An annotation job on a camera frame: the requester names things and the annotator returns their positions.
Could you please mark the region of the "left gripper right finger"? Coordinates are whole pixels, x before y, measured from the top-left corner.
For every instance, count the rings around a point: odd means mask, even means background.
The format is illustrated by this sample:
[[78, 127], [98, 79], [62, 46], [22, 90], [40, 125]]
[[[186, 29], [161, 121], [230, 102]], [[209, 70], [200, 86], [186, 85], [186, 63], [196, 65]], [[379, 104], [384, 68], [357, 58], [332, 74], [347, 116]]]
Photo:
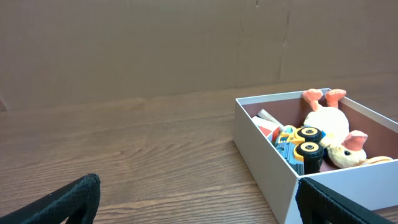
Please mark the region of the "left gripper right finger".
[[299, 180], [295, 200], [304, 224], [393, 224], [309, 177]]

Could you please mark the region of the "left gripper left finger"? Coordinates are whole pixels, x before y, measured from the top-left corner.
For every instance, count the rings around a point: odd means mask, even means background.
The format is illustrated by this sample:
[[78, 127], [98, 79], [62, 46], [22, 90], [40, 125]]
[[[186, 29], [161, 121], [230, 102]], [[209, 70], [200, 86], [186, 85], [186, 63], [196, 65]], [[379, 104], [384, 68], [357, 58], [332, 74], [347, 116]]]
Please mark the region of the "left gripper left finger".
[[101, 197], [97, 174], [86, 174], [1, 217], [1, 223], [93, 223]]

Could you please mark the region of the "yellow grey toy truck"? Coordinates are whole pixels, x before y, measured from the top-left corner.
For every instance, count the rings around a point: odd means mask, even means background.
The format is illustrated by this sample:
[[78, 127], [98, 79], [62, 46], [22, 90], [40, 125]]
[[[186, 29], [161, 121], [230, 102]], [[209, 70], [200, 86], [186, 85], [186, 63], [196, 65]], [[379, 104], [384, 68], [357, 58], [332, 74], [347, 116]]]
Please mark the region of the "yellow grey toy truck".
[[314, 174], [323, 162], [320, 141], [324, 136], [323, 131], [314, 127], [287, 125], [275, 140], [275, 148], [298, 175]]

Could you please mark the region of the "plush duck toy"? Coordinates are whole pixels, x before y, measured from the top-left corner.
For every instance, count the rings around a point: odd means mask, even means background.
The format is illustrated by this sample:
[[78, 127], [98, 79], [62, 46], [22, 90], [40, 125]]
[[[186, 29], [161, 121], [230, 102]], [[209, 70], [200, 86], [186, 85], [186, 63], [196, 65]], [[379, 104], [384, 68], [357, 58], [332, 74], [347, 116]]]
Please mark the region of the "plush duck toy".
[[368, 135], [358, 130], [350, 131], [349, 121], [339, 109], [339, 101], [345, 95], [346, 91], [342, 89], [323, 93], [312, 88], [303, 92], [303, 99], [312, 108], [303, 125], [325, 133], [320, 145], [326, 149], [332, 163], [340, 169], [359, 166], [367, 159], [363, 146]]

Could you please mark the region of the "wooden cat rattle drum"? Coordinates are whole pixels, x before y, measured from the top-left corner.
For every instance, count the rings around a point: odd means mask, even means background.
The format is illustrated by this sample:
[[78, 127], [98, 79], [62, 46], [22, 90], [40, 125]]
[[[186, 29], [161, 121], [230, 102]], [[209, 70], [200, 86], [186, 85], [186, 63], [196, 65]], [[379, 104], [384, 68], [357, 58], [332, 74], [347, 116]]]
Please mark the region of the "wooden cat rattle drum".
[[280, 133], [294, 133], [297, 128], [292, 126], [292, 125], [283, 125], [281, 122], [279, 122], [276, 118], [274, 118], [270, 113], [268, 113], [266, 110], [262, 109], [260, 112], [258, 112], [258, 117], [268, 120], [270, 122], [275, 123], [279, 127], [279, 132]]

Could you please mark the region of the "multicolour puzzle cube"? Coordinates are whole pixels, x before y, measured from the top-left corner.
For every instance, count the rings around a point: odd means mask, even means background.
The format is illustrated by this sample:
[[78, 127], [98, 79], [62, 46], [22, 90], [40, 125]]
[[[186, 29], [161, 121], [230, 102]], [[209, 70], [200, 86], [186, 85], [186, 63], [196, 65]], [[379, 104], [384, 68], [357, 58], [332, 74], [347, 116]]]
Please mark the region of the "multicolour puzzle cube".
[[258, 116], [252, 117], [251, 120], [260, 129], [261, 133], [274, 144], [279, 136], [279, 126], [272, 121], [262, 119]]

